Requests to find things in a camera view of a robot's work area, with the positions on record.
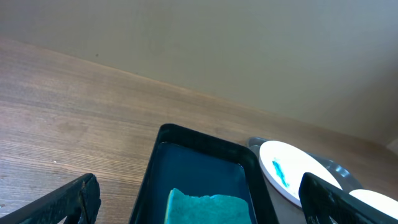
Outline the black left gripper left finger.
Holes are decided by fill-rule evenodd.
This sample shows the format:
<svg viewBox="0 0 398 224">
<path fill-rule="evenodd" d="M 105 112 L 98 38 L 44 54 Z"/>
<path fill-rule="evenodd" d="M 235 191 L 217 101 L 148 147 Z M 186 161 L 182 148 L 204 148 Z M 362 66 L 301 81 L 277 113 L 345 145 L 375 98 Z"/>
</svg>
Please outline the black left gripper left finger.
<svg viewBox="0 0 398 224">
<path fill-rule="evenodd" d="M 1 223 L 94 223 L 100 206 L 99 183 L 88 173 L 2 217 Z"/>
</svg>

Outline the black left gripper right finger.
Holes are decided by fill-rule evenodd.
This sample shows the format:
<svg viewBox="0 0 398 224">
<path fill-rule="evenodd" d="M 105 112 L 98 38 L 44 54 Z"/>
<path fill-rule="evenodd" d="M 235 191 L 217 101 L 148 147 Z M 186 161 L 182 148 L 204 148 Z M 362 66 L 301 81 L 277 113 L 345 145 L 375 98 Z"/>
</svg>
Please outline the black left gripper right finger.
<svg viewBox="0 0 398 224">
<path fill-rule="evenodd" d="M 397 223 L 397 219 L 309 172 L 304 173 L 298 194 L 307 223 Z"/>
</svg>

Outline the white plate blue stain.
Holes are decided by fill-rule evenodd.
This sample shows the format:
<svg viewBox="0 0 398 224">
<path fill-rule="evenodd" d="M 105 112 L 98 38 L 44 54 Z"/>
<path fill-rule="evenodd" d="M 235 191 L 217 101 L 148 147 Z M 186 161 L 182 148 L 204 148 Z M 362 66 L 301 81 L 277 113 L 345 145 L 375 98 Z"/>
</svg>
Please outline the white plate blue stain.
<svg viewBox="0 0 398 224">
<path fill-rule="evenodd" d="M 266 141 L 259 149 L 260 167 L 272 186 L 288 201 L 301 207 L 299 188 L 304 173 L 309 172 L 334 185 L 341 185 L 317 160 L 306 152 L 280 141 Z"/>
</svg>

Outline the teal yellow sponge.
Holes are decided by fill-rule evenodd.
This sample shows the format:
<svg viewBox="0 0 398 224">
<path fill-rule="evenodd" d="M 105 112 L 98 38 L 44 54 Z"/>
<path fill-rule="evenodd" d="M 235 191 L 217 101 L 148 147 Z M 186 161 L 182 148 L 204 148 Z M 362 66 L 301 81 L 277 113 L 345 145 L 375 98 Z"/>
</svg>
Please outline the teal yellow sponge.
<svg viewBox="0 0 398 224">
<path fill-rule="evenodd" d="M 172 189 L 165 211 L 165 224 L 251 224 L 248 203 L 228 195 L 185 195 Z"/>
</svg>

